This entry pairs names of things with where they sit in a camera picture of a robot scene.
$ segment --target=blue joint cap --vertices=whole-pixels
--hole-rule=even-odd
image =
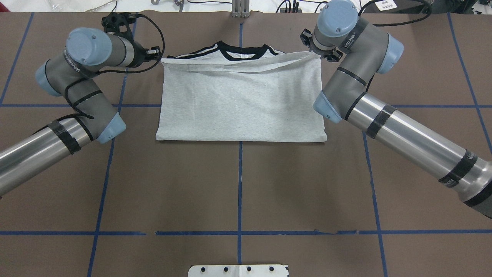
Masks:
[[[386,49],[386,55],[384,56],[383,63],[381,67],[377,70],[378,73],[384,74],[398,62],[401,55],[403,54],[403,44],[399,42],[396,38],[388,34],[388,48]]]
[[[332,0],[321,9],[318,29],[328,37],[347,35],[358,21],[357,8],[349,0]]]
[[[48,77],[46,77],[46,64],[48,64],[48,61],[43,63],[43,65],[36,70],[36,82],[42,89],[48,92],[49,95],[62,96],[50,85]]]
[[[77,28],[68,35],[66,50],[76,62],[97,66],[109,58],[113,44],[108,35],[99,29]]]
[[[97,141],[101,144],[107,143],[117,135],[123,133],[126,129],[126,124],[123,122],[119,113],[116,113],[113,119],[109,122],[108,126],[104,128],[101,135],[97,138]]]
[[[337,110],[335,110],[330,101],[326,99],[323,91],[321,91],[321,93],[318,95],[318,98],[316,98],[316,101],[314,101],[312,107],[315,111],[317,111],[322,116],[330,119],[333,123],[338,123],[341,120],[341,117],[338,114]]]

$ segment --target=white plastic bracket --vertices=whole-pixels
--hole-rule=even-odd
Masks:
[[[188,277],[289,277],[287,265],[192,266]]]

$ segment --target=brown table surface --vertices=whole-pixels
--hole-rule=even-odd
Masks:
[[[304,51],[299,34],[316,22],[305,13],[144,13],[162,28],[166,55],[219,40]],[[0,13],[0,149],[72,112],[34,73],[72,29],[101,29],[102,16]],[[491,160],[491,17],[433,15],[384,30],[405,52],[370,92]],[[135,39],[160,45],[144,19]],[[323,62],[324,82],[336,67]],[[327,121],[326,143],[159,142],[162,80],[161,66],[96,79],[127,130],[4,196],[0,276],[185,277],[191,265],[238,263],[288,264],[292,277],[490,275],[492,220],[347,122]]]

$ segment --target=folded t-shirt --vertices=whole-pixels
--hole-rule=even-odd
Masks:
[[[316,54],[220,41],[162,64],[157,140],[326,141]]]

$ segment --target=blue tape line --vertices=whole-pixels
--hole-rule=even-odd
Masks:
[[[243,46],[243,24],[239,24],[239,47]]]
[[[243,231],[243,235],[245,236],[277,236],[277,235],[286,235],[286,236],[325,236],[325,235],[348,235],[355,234],[356,231],[339,231],[336,234],[333,233],[324,233],[320,231]]]
[[[120,101],[118,103],[118,113],[121,114],[122,111],[122,104],[123,104],[123,97],[124,97],[124,90],[126,88],[126,80],[128,79],[128,73],[124,75],[123,77],[123,84],[122,84],[122,92],[120,94]]]
[[[161,104],[121,104],[121,107],[129,108],[160,108]]]
[[[29,27],[31,27],[31,22],[34,17],[34,13],[31,13],[31,17],[29,18],[28,25],[26,26],[26,30],[24,31],[24,35],[22,36],[21,44],[19,44],[19,48],[17,49],[17,53],[15,54],[14,62],[12,63],[12,67],[10,68],[10,72],[7,77],[7,81],[5,82],[5,86],[3,87],[3,92],[0,97],[0,104],[3,103],[3,99],[5,98],[5,94],[7,93],[8,85],[10,83],[10,79],[12,78],[12,75],[14,74],[14,69],[15,65],[17,64],[17,60],[19,59],[19,56],[21,54],[22,46],[24,46],[24,41],[26,41],[26,37],[29,32]]]
[[[336,233],[320,231],[241,231],[243,236],[337,236],[337,235],[425,235],[425,234],[492,234],[491,229],[450,230],[345,230]],[[93,231],[0,231],[0,236],[93,236]],[[99,231],[98,236],[146,236],[136,231]],[[156,236],[237,236],[237,231],[157,231]]]
[[[392,105],[395,108],[476,108],[476,105]]]
[[[243,232],[243,142],[239,142],[239,180],[238,180],[238,265],[242,264]]]
[[[477,98],[475,97],[475,92],[473,91],[473,87],[471,86],[470,78],[468,76],[468,72],[466,71],[463,57],[461,56],[460,47],[458,46],[458,41],[456,40],[455,29],[453,28],[453,21],[451,20],[451,14],[449,12],[447,14],[448,14],[449,27],[451,29],[451,35],[453,36],[453,41],[456,47],[456,52],[458,53],[458,58],[460,59],[461,67],[463,68],[464,76],[466,78],[466,82],[468,83],[468,88],[470,89],[471,97],[473,98],[473,102],[475,103],[478,118],[480,119],[480,124],[482,125],[482,129],[484,130],[484,135],[485,135],[485,139],[487,140],[487,145],[489,146],[489,151],[490,153],[492,153],[492,143],[489,138],[487,128],[485,127],[484,119],[482,118],[482,113],[480,112],[480,108],[478,107]]]
[[[32,107],[32,108],[70,108],[69,104],[0,104],[0,107]]]
[[[157,236],[237,236],[236,231],[157,231]]]
[[[374,215],[376,217],[377,238],[379,240],[379,252],[381,252],[381,263],[383,265],[384,277],[388,277],[388,269],[386,267],[386,256],[384,254],[383,236],[381,235],[381,224],[379,222],[379,212],[377,209],[376,189],[374,188],[374,179],[372,177],[372,167],[370,164],[368,141],[366,138],[366,134],[364,134],[364,132],[362,132],[362,138],[364,140],[364,149],[366,151],[366,161],[367,161],[368,168],[369,168],[370,186],[372,189],[372,204],[374,206]]]
[[[0,231],[1,236],[93,236],[95,232],[78,231]]]
[[[136,27],[137,27],[137,21],[133,24],[133,37],[135,37],[136,33]],[[124,97],[124,91],[126,88],[126,80],[128,78],[128,74],[125,74],[123,78],[123,84],[122,84],[122,90],[120,93],[120,101],[118,103],[118,113],[121,113],[122,109],[122,103],[123,103],[123,97]],[[91,259],[89,261],[89,269],[87,270],[87,277],[91,277],[92,275],[92,267],[94,266],[94,259],[95,259],[95,251],[97,248],[97,239],[99,237],[99,230],[101,227],[101,220],[102,220],[102,212],[104,210],[104,202],[106,200],[106,191],[108,188],[108,182],[109,182],[109,171],[111,168],[111,163],[113,161],[113,153],[115,150],[115,139],[113,138],[111,140],[111,150],[109,151],[109,158],[108,158],[108,166],[106,168],[106,176],[104,178],[104,185],[102,187],[102,195],[101,195],[101,203],[99,205],[99,212],[97,213],[97,222],[95,226],[95,234],[94,234],[94,241],[92,242],[92,251],[91,251]]]
[[[99,231],[99,236],[146,236],[147,234],[142,232],[132,232],[132,231]]]
[[[104,185],[102,187],[101,202],[99,204],[99,212],[97,213],[97,222],[95,226],[94,241],[92,242],[91,259],[89,261],[89,269],[87,271],[87,277],[92,275],[92,266],[94,265],[95,250],[97,248],[97,239],[99,236],[99,229],[101,227],[102,211],[104,209],[104,201],[106,200],[106,191],[109,181],[109,169],[113,161],[113,152],[115,149],[115,139],[111,140],[111,149],[109,150],[108,166],[106,167],[106,176],[104,177]]]
[[[411,235],[411,234],[492,234],[492,230],[382,230],[383,235]],[[378,231],[360,231],[360,235],[375,235]]]
[[[93,231],[0,231],[0,236],[94,236]],[[99,236],[145,236],[134,231],[102,231]]]

